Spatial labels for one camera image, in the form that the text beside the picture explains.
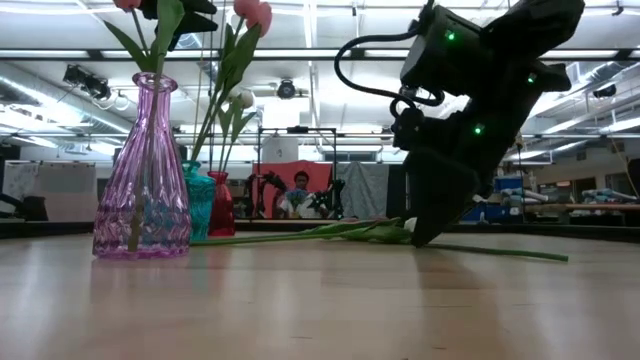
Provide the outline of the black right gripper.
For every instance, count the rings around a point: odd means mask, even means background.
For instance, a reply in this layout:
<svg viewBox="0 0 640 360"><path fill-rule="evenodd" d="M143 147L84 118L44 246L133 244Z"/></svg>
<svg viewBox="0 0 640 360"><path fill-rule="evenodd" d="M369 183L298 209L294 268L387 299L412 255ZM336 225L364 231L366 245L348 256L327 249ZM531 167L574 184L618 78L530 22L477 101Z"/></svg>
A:
<svg viewBox="0 0 640 360"><path fill-rule="evenodd" d="M469 105L445 119L407 108L392 125L393 145L408 152L411 244L424 247L457 220L476 195L494 190L505 154L505 111Z"/></svg>

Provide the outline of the dark red artificial tulip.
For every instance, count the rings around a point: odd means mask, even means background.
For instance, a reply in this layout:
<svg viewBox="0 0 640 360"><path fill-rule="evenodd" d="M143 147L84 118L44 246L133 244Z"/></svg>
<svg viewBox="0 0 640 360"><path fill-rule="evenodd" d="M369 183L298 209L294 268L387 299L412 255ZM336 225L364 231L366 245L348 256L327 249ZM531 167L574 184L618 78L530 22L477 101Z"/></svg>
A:
<svg viewBox="0 0 640 360"><path fill-rule="evenodd" d="M138 65L140 71L154 71L151 53L142 33L140 21L136 15L136 9L142 4L142 0L113 0L113 3L118 9L121 9L125 13L128 13L132 16L137 34L139 36L139 40L141 42L141 46L139 46L129 35L127 35L120 28L108 21L105 21L107 29L116 37L116 39L120 42L124 49L129 53L131 58ZM137 252L139 236L141 234L141 217L143 214L142 178L142 170L140 169L140 166L137 166L133 188L133 194L135 195L134 213L131 220L131 235L127 242L127 250L131 253Z"/></svg>

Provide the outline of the white artificial tulip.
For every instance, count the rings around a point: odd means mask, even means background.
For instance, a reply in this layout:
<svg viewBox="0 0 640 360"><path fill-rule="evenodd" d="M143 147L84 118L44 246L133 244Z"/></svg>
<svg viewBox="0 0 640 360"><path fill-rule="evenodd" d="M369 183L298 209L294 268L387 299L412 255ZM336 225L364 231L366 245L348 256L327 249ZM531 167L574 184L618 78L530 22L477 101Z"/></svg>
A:
<svg viewBox="0 0 640 360"><path fill-rule="evenodd" d="M249 112L244 115L244 111L253 106L253 95L249 90L241 90L232 96L229 107L220 118L222 130L222 146L218 165L219 172L225 172L233 144L238 139L248 122L256 115L256 112Z"/></svg>

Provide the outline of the blue glass vase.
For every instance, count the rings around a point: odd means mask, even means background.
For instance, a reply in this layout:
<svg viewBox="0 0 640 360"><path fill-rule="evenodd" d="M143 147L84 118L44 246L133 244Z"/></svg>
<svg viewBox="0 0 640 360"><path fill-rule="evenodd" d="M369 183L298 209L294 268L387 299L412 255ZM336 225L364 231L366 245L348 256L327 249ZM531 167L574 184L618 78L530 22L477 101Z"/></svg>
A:
<svg viewBox="0 0 640 360"><path fill-rule="evenodd" d="M201 163L198 161L182 162L191 216L190 242L192 244L202 242L208 237L216 189L213 178L199 174L200 167Z"/></svg>

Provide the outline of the red glass vase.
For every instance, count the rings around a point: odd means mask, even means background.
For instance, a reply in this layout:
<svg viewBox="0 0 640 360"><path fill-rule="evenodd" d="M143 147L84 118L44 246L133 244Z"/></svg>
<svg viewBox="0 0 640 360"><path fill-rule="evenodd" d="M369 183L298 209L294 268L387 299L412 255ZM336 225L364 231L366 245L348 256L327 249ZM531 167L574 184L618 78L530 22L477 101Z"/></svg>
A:
<svg viewBox="0 0 640 360"><path fill-rule="evenodd" d="M233 198L226 184L228 173L209 171L207 175L216 182L208 235L211 237L233 236L236 232L235 216Z"/></svg>

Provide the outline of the pink glass vase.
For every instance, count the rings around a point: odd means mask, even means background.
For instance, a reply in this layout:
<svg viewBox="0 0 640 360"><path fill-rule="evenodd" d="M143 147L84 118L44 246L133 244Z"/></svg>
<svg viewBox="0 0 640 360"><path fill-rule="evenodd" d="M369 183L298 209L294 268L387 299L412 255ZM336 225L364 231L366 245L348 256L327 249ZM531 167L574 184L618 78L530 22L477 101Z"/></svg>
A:
<svg viewBox="0 0 640 360"><path fill-rule="evenodd" d="M189 251L191 216L181 157L170 126L176 82L139 72L137 120L119 151L93 228L97 258L149 259Z"/></svg>

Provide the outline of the blue storage bin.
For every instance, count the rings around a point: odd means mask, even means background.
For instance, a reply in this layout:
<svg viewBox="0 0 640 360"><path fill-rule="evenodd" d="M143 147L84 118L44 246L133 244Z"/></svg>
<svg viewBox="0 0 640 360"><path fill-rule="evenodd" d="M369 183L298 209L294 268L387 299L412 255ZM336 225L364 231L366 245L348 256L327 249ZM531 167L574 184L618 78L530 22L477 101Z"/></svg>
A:
<svg viewBox="0 0 640 360"><path fill-rule="evenodd" d="M478 203L461 220L475 223L503 223L512 222L519 218L520 214L517 208L493 203Z"/></svg>
<svg viewBox="0 0 640 360"><path fill-rule="evenodd" d="M517 176L500 176L494 178L494 191L496 193L501 192L506 189L519 189L523 185L523 180L521 177Z"/></svg>

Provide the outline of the grey backdrop cloth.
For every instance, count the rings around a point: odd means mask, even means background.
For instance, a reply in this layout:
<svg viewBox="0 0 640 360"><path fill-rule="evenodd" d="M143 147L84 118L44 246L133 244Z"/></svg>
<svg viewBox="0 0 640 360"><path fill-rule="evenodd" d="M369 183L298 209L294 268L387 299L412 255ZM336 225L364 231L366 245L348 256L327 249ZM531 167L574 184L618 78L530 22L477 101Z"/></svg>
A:
<svg viewBox="0 0 640 360"><path fill-rule="evenodd" d="M362 162L337 165L337 178L345 182L341 202L346 218L386 216L389 169L386 164Z"/></svg>

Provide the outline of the black ceiling light fixture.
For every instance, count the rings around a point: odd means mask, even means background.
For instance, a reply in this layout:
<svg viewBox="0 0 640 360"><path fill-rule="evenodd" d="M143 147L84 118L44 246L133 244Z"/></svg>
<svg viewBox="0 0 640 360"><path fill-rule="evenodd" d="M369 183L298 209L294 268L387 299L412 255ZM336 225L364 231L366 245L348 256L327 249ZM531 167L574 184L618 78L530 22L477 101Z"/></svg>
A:
<svg viewBox="0 0 640 360"><path fill-rule="evenodd" d="M106 79L99 78L78 65L67 66L63 81L80 89L93 99L107 100L111 97L111 89Z"/></svg>

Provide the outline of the red backdrop cloth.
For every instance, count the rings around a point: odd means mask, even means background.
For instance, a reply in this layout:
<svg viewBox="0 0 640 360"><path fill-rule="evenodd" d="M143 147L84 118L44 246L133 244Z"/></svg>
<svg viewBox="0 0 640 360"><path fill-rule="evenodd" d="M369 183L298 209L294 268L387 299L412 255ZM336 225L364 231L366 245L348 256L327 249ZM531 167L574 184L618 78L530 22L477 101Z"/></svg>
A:
<svg viewBox="0 0 640 360"><path fill-rule="evenodd" d="M294 176L299 171L309 175L307 189L310 193L325 191L329 188L332 166L329 164L299 160L286 163L261 163L252 166L252 175L256 182L252 185L255 193L252 200L256 210L266 218L275 219L276 211L284 193L294 188Z"/></svg>

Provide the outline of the person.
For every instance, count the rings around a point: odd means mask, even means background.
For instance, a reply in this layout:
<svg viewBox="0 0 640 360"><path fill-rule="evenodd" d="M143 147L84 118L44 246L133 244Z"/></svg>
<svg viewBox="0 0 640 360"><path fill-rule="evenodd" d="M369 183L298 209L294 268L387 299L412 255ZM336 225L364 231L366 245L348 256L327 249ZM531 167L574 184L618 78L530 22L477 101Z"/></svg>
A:
<svg viewBox="0 0 640 360"><path fill-rule="evenodd" d="M324 219L328 215L325 205L315 208L313 196L308 191L309 175L299 171L294 176L294 188L284 193L277 207L278 216L285 219Z"/></svg>

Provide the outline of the wooden background table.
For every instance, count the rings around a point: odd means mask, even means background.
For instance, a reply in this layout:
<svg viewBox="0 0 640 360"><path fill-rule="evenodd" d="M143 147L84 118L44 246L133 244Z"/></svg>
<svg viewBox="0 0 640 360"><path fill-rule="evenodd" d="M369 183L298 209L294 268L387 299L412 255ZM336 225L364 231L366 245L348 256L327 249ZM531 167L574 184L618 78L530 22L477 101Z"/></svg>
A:
<svg viewBox="0 0 640 360"><path fill-rule="evenodd" d="M640 204L619 204L619 203L538 204L538 205L527 205L525 207L526 212L532 212L532 213L547 213L547 212L562 213L562 212L571 212L576 210L631 212L631 211L640 211Z"/></svg>

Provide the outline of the white partition panel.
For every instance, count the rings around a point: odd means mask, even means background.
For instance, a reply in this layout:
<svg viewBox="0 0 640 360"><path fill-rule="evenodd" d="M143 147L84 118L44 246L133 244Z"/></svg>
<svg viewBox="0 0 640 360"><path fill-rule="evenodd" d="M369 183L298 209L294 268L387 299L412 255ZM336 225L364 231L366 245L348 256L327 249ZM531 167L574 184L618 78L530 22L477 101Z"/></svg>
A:
<svg viewBox="0 0 640 360"><path fill-rule="evenodd" d="M93 222L98 208L93 163L9 163L2 194L40 211L39 221Z"/></svg>

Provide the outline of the black stand frame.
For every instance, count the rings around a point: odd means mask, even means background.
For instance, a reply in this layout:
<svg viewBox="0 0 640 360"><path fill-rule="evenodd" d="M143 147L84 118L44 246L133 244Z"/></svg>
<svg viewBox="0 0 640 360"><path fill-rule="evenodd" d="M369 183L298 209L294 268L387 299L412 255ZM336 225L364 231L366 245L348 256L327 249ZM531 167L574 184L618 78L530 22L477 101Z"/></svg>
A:
<svg viewBox="0 0 640 360"><path fill-rule="evenodd" d="M330 137L333 141L337 139L336 130L334 128L314 128L308 126L291 126L286 128L274 128L274 127L260 127L257 135L257 161L255 164L261 163L286 163L304 160L300 152L306 147L304 142L306 140L312 141L313 144L317 144L320 140ZM336 174L334 168L335 162L326 161L311 161L316 163L329 164L332 166L331 181L336 180ZM252 185L256 182L256 175L252 175L247 181L248 189L255 193L252 189ZM321 204L326 206L326 192L320 191L311 193L313 196L312 205L318 208ZM266 218L260 211L254 209L251 211L251 216L254 218Z"/></svg>

